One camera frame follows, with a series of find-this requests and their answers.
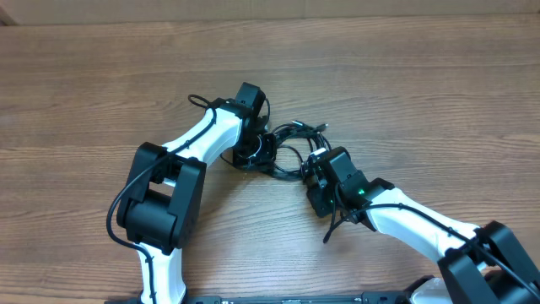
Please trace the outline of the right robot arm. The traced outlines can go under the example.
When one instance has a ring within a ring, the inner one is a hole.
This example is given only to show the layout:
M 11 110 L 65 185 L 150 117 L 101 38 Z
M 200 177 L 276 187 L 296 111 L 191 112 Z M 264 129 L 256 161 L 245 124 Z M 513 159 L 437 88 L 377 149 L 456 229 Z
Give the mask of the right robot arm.
M 367 180 L 343 147 L 321 148 L 301 166 L 307 196 L 330 231 L 348 222 L 392 236 L 435 263 L 440 276 L 415 282 L 397 303 L 537 303 L 539 270 L 512 230 L 453 220 L 394 184 Z

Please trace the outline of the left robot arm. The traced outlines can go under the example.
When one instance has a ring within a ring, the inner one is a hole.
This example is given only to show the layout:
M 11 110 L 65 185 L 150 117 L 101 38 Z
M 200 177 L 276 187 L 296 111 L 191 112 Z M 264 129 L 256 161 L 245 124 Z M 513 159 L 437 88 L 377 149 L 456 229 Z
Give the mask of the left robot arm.
M 259 87 L 243 83 L 233 99 L 188 100 L 204 109 L 202 120 L 166 144 L 141 144 L 107 214 L 109 237 L 140 258 L 143 289 L 134 303 L 184 301 L 181 250 L 195 229 L 210 165 L 230 149 L 237 169 L 273 168 L 277 144 L 260 113 L 269 102 Z

